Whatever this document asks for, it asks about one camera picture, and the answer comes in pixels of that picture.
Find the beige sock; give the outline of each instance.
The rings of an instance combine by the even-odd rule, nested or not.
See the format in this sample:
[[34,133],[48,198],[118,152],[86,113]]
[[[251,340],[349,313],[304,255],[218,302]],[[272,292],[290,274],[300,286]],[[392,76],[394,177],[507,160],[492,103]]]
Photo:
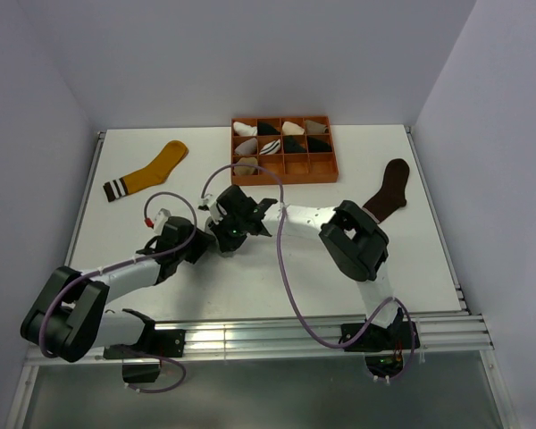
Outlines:
[[[258,165],[258,160],[256,158],[250,157],[250,158],[240,158],[239,161],[236,164],[252,164],[252,165]],[[237,176],[249,176],[250,174],[254,174],[256,171],[256,168],[254,167],[248,167],[243,165],[242,167],[234,167],[234,174]]]
[[301,136],[304,134],[304,129],[297,123],[285,121],[282,125],[282,134],[285,136]]
[[328,132],[328,127],[325,123],[319,123],[306,119],[306,130],[308,134],[325,134]]

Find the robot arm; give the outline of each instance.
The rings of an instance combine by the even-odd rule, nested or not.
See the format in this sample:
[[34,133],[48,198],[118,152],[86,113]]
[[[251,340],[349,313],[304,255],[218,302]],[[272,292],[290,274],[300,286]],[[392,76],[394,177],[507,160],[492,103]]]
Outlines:
[[[256,203],[238,186],[228,187],[218,198],[206,196],[199,208],[208,210],[211,217],[206,231],[197,230],[185,248],[85,279],[68,293],[47,325],[47,348],[69,362],[80,359],[92,347],[126,344],[146,349],[155,336],[155,321],[129,309],[119,314],[105,313],[108,302],[163,282],[175,274],[181,262],[194,264],[211,248],[229,254],[248,235],[275,235],[282,216],[282,207],[276,200],[265,198]],[[337,207],[287,206],[286,213],[283,233],[322,240],[340,271],[358,283],[368,308],[392,296],[384,264],[389,240],[358,205],[344,201]],[[194,231],[189,220],[171,216],[166,210],[161,210],[149,226],[156,235],[137,252],[139,256],[162,254],[185,242]],[[23,338],[38,344],[47,308],[60,290],[80,275],[67,266],[52,273],[22,323]],[[389,304],[374,323],[387,328],[397,315],[395,304]]]

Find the white table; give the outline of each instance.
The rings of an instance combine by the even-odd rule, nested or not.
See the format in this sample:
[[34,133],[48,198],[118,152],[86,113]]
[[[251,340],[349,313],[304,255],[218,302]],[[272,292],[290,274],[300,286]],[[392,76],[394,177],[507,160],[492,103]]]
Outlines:
[[[337,148],[339,181],[332,184],[287,185],[290,204],[336,206],[343,199],[363,204],[381,186],[383,170],[393,158],[411,169],[406,187],[407,207],[381,224],[389,236],[388,274],[396,295],[412,313],[460,311],[456,286],[412,149],[401,125],[332,126]],[[170,140],[183,141],[188,156],[168,181],[108,203],[102,186],[148,164]],[[142,207],[160,190],[179,193],[197,205],[206,178],[230,161],[230,128],[109,130],[98,157],[87,204],[74,247],[71,266],[96,268],[130,258],[152,237],[143,223]],[[230,185],[221,173],[210,187],[220,193]],[[244,187],[251,197],[276,198],[275,186]],[[173,198],[154,201],[150,214],[161,208],[190,218]],[[207,213],[199,212],[200,226]],[[305,315],[361,315],[364,307],[355,284],[335,266],[319,241],[285,238],[284,256],[292,289]],[[166,282],[116,299],[114,310],[134,308],[155,320],[213,321],[293,316],[281,283],[274,240],[251,237],[232,258],[207,255],[196,265],[183,263]]]

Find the striped sock cuff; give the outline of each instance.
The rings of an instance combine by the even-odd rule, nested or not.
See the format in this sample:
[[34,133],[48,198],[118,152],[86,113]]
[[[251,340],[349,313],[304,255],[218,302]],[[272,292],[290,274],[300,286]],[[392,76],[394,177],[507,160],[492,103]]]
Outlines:
[[126,195],[129,195],[127,191],[127,185],[121,177],[116,181],[108,181],[104,184],[105,195],[107,196],[107,201],[110,203],[116,199],[123,198]]
[[278,152],[279,150],[280,150],[280,139],[277,139],[264,145],[264,147],[260,151],[260,155],[272,155]]

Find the folded sock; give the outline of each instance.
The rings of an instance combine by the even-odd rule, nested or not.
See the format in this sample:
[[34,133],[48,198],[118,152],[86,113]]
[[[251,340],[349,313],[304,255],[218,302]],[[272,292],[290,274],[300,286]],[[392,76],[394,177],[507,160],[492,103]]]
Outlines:
[[307,136],[307,148],[310,152],[331,152],[329,144],[310,136]]
[[306,131],[308,134],[325,134],[328,132],[328,127],[325,123],[319,123],[316,121],[311,121],[309,119],[305,120]]
[[284,152],[287,154],[304,154],[307,150],[292,136],[284,136]]
[[104,192],[110,203],[142,189],[164,183],[175,166],[188,153],[182,141],[173,140],[165,145],[159,155],[146,167],[104,184]]
[[238,145],[236,149],[234,149],[234,153],[236,155],[253,155],[256,153],[256,150],[258,149],[258,140],[256,137],[253,137],[251,139],[248,139],[247,141],[243,141]]
[[272,125],[266,122],[258,123],[258,135],[259,136],[278,136],[280,132],[276,130]]
[[282,125],[282,134],[285,136],[301,136],[304,129],[297,123],[285,121]]
[[280,139],[266,143],[264,147],[260,150],[260,155],[272,155],[280,150],[281,142]]
[[[258,160],[256,158],[250,157],[250,158],[240,158],[236,164],[252,164],[252,165],[258,165]],[[234,167],[234,174],[237,176],[249,176],[250,174],[254,174],[256,171],[256,168],[249,167],[247,165],[242,165],[239,167]]]
[[385,167],[383,183],[377,193],[364,204],[378,223],[383,222],[399,208],[406,206],[405,186],[409,179],[409,164],[403,159],[392,159]]
[[234,122],[232,124],[232,127],[234,127],[234,130],[239,136],[254,137],[258,135],[257,127],[251,127],[250,125],[246,125],[245,123],[242,123],[242,122]]

